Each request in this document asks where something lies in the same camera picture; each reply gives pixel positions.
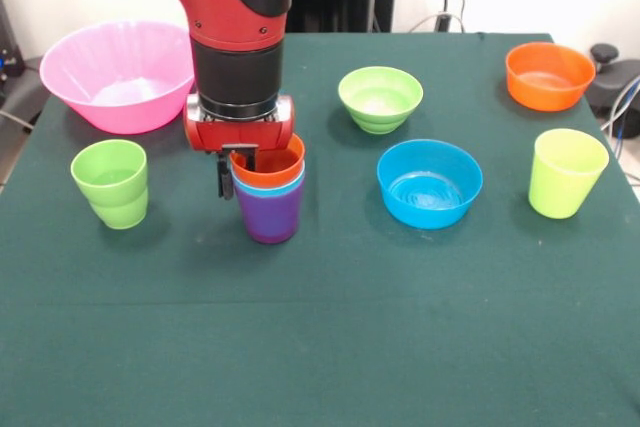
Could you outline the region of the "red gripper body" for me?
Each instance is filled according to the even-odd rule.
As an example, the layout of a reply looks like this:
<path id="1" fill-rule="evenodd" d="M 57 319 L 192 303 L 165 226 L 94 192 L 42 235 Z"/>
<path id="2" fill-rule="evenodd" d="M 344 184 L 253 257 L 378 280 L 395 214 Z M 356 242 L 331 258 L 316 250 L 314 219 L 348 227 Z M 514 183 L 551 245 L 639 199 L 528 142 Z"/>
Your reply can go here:
<path id="1" fill-rule="evenodd" d="M 294 132 L 294 101 L 291 96 L 279 95 L 266 117 L 240 121 L 213 117 L 200 105 L 197 94 L 189 94 L 183 124 L 187 140 L 196 151 L 220 152 L 233 146 L 284 149 Z"/>

